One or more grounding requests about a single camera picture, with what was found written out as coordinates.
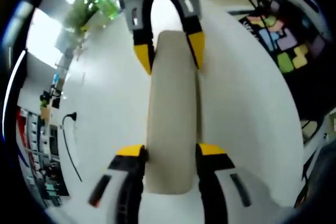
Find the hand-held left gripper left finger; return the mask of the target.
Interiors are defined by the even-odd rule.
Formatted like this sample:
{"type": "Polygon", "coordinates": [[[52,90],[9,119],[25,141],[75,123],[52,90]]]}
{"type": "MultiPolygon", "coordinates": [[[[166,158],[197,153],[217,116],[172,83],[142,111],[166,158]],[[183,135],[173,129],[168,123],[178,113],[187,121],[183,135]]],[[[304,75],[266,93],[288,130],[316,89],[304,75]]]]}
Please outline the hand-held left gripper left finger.
{"type": "Polygon", "coordinates": [[[88,204],[106,212],[103,223],[138,223],[143,193],[146,149],[142,144],[117,151],[88,198],[88,204]]]}

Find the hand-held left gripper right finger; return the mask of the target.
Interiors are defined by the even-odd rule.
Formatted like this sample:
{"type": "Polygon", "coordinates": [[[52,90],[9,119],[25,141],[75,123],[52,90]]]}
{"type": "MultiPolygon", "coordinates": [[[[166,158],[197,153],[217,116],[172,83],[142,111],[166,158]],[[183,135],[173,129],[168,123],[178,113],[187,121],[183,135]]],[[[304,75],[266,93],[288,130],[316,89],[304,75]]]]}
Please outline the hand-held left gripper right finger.
{"type": "Polygon", "coordinates": [[[198,187],[205,223],[285,223],[292,207],[276,203],[266,184],[236,167],[217,145],[196,144],[198,187]]]}

